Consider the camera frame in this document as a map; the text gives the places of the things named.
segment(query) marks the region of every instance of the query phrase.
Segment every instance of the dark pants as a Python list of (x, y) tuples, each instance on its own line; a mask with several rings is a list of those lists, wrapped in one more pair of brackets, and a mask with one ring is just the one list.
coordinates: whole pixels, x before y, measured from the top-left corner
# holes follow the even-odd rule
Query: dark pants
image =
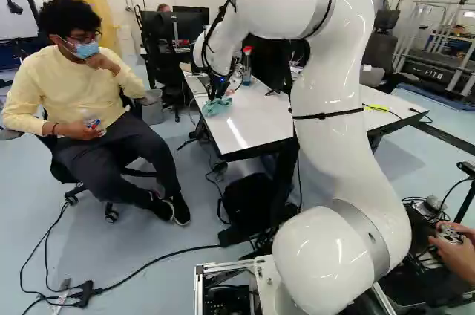
[(167, 196), (180, 191), (173, 156), (165, 141), (145, 122), (126, 112), (93, 140), (59, 138), (53, 157), (101, 201), (144, 207), (150, 193), (121, 176), (119, 160), (130, 155), (154, 165)]

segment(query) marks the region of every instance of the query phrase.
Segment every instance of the yellow sweater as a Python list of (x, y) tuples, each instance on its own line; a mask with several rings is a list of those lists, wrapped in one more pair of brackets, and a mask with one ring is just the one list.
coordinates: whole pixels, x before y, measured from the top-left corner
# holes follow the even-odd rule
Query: yellow sweater
[(113, 51), (100, 52), (121, 67), (114, 76), (109, 70), (94, 70), (66, 59), (56, 46), (47, 46), (26, 58), (15, 75), (3, 110), (7, 128), (41, 135), (44, 120), (34, 117), (38, 106), (48, 120), (71, 123), (95, 114), (103, 128), (125, 111), (120, 88), (130, 98), (145, 95), (142, 80)]

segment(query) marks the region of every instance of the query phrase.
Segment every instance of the yellow panel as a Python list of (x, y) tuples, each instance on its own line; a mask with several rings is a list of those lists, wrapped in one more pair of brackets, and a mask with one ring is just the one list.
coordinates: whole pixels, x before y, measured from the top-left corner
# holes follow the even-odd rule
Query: yellow panel
[(97, 15), (100, 16), (102, 19), (102, 37), (99, 41), (99, 45), (103, 46), (104, 48), (109, 48), (113, 50), (117, 55), (122, 56), (119, 41), (117, 39), (116, 27), (112, 22), (111, 9), (107, 0), (82, 1), (86, 1), (92, 7), (93, 11), (96, 12)]

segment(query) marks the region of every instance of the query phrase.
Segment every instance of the black bag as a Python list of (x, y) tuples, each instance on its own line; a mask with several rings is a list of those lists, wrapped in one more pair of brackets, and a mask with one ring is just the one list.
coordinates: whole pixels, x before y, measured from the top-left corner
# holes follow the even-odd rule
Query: black bag
[(252, 234), (269, 226), (274, 196), (272, 181), (262, 172), (233, 181), (224, 190), (222, 204), (229, 223)]

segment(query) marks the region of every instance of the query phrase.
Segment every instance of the floor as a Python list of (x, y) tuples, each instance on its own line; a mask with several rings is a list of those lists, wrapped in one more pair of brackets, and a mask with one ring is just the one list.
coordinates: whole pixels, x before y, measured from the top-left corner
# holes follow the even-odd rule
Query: floor
[[(138, 76), (146, 79), (145, 66), (132, 58), (127, 62)], [(439, 128), (458, 137), (475, 138), (475, 114), (450, 110), (406, 91), (395, 94), (429, 108)], [(50, 238), (48, 255), (52, 286), (57, 287), (62, 279), (71, 277), (74, 284), (93, 279), (96, 286), (105, 287), (158, 256), (186, 247), (217, 243), (217, 232), (224, 228), (216, 217), (218, 193), (204, 178), (208, 171), (208, 153), (212, 153), (213, 160), (216, 157), (210, 146), (198, 143), (176, 151), (193, 130), (190, 118), (195, 122), (198, 119), (195, 112), (184, 113), (181, 122), (175, 123), (173, 114), (167, 112), (165, 122), (153, 128), (166, 139), (174, 153), (183, 194), (191, 207), (191, 225), (182, 228), (165, 224), (133, 207), (119, 208), (120, 220), (110, 225), (103, 218), (99, 202), (85, 192), (79, 204), (67, 210)], [(4, 294), (0, 314), (17, 315), (34, 300), (34, 296), (19, 290), (19, 269), (57, 217), (62, 196), (71, 186), (61, 185), (51, 176), (49, 151), (31, 135), (1, 142), (0, 155), (0, 289)], [(383, 138), (376, 159), (403, 198), (429, 194), (442, 197), (456, 181), (464, 178), (456, 168), (456, 162), (474, 158), (430, 135), (406, 127)], [(135, 167), (149, 168), (142, 160), (137, 161)], [(222, 185), (262, 168), (259, 160), (231, 163)], [(301, 157), (301, 174), (304, 207), (325, 202), (330, 194), (304, 156)], [(151, 181), (143, 179), (135, 182), (151, 185)], [(461, 185), (449, 197), (450, 216), (454, 217), (467, 191), (467, 185)], [(475, 227), (473, 207), (465, 223)], [(63, 309), (61, 314), (192, 314), (194, 266), (204, 262), (233, 261), (249, 251), (249, 244), (240, 244), (177, 256), (95, 298), (87, 309)], [(40, 254), (26, 269), (24, 279), (30, 289), (45, 289)], [(451, 313), (469, 314), (472, 311), (464, 307)], [(50, 311), (46, 305), (38, 305), (29, 314), (50, 314)]]

